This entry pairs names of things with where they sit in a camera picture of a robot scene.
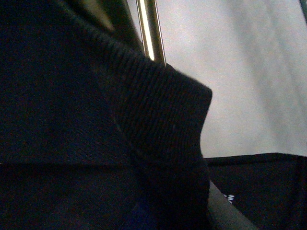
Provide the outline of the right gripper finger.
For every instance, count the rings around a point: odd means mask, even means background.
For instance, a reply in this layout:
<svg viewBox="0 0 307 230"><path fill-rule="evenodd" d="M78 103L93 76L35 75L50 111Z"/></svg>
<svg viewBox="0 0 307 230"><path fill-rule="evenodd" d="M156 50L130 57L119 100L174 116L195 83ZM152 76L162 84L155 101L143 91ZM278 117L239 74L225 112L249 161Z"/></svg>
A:
<svg viewBox="0 0 307 230"><path fill-rule="evenodd" d="M210 181L208 219L212 230L258 230Z"/></svg>

